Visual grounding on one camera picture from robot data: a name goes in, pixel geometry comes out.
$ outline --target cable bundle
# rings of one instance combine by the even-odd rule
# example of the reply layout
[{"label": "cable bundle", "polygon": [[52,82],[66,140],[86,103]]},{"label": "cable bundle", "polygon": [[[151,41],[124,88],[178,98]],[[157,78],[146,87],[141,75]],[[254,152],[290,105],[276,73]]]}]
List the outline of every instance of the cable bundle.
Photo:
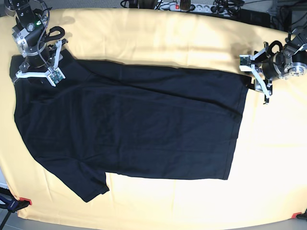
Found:
[{"label": "cable bundle", "polygon": [[188,11],[191,8],[191,0],[181,0],[180,9],[183,11]]},{"label": "cable bundle", "polygon": [[212,11],[222,13],[226,10],[230,16],[236,16],[239,14],[244,3],[242,0],[214,0],[213,4],[216,6],[212,7]]}]

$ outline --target yellow tablecloth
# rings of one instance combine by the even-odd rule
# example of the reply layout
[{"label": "yellow tablecloth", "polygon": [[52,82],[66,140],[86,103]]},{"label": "yellow tablecloth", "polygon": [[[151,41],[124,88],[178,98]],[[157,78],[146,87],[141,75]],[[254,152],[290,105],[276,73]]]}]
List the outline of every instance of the yellow tablecloth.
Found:
[{"label": "yellow tablecloth", "polygon": [[[265,224],[307,208],[307,77],[249,91],[228,181],[158,180],[108,174],[110,192],[83,202],[26,149],[13,119],[9,77],[14,19],[0,18],[0,167],[25,219],[104,230],[215,230]],[[51,11],[81,59],[240,73],[238,56],[286,34],[213,17],[128,9]]]}]

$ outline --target circuit board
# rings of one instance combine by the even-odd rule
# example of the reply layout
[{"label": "circuit board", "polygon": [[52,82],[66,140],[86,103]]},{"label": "circuit board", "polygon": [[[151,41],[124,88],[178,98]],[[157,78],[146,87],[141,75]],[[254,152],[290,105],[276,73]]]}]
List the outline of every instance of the circuit board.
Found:
[{"label": "circuit board", "polygon": [[54,74],[50,74],[49,77],[55,85],[65,78],[64,74],[59,68],[56,68],[54,70]]},{"label": "circuit board", "polygon": [[241,66],[249,66],[251,64],[249,57],[240,57],[240,65]]}]

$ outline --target robotic arm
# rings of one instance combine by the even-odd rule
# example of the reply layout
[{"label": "robotic arm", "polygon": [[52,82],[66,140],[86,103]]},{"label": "robotic arm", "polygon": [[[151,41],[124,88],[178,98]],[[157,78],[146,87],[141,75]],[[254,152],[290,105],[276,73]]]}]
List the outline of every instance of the robotic arm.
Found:
[{"label": "robotic arm", "polygon": [[[274,79],[289,79],[307,73],[307,23],[294,29],[285,39],[286,44],[274,41],[270,45],[264,43],[264,48],[254,55],[240,55],[240,70],[251,72],[255,76],[251,89],[265,94],[265,104],[272,95]],[[272,52],[278,46],[279,51]]]},{"label": "robotic arm", "polygon": [[[67,43],[66,39],[60,40],[65,31],[59,26],[46,29],[50,20],[50,8],[43,0],[34,0],[41,4],[41,9],[32,10],[29,0],[4,0],[4,10],[8,16],[16,15],[16,25],[12,28],[13,39],[25,61],[19,66],[19,71],[13,78],[16,83],[20,78],[42,77],[47,78],[52,86],[56,86],[64,74],[58,68],[59,61],[62,60],[60,54],[62,45]],[[47,42],[57,40],[55,45],[48,45]],[[41,67],[47,71],[39,72]]]}]

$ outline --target black t-shirt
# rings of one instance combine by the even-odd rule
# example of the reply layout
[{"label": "black t-shirt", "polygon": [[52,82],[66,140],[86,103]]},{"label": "black t-shirt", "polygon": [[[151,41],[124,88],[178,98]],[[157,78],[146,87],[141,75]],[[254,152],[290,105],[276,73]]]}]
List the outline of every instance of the black t-shirt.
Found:
[{"label": "black t-shirt", "polygon": [[34,159],[82,200],[109,190],[106,172],[228,178],[250,77],[62,55],[56,87],[17,81],[14,117]]}]

